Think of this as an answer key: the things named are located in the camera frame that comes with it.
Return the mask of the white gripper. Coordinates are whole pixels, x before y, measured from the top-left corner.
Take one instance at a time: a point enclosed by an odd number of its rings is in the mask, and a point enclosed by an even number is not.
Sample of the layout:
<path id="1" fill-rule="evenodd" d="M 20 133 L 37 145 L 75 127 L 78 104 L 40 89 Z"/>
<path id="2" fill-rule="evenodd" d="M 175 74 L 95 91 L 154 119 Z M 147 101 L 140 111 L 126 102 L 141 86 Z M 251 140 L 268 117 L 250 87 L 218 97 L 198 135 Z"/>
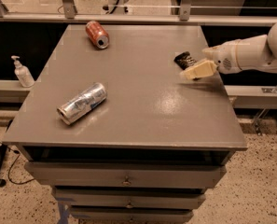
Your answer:
<path id="1" fill-rule="evenodd" d="M 238 43 L 238 40 L 233 40 L 203 49 L 202 53 L 206 59 L 202 59 L 182 71 L 180 77 L 187 80 L 211 77 L 217 71 L 217 65 L 218 71 L 222 74 L 240 73 L 242 69 L 237 62 Z"/>

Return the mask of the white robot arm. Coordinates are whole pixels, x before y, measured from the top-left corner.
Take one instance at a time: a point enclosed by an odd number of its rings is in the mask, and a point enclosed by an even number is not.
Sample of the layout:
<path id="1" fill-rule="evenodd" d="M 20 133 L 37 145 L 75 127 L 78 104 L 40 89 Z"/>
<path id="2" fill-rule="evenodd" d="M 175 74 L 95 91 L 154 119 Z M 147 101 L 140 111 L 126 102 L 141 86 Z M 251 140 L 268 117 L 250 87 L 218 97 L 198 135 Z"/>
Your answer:
<path id="1" fill-rule="evenodd" d="M 237 74 L 246 70 L 277 74 L 277 23 L 266 35 L 236 39 L 202 51 L 204 59 L 180 73 L 193 80 L 221 74 Z"/>

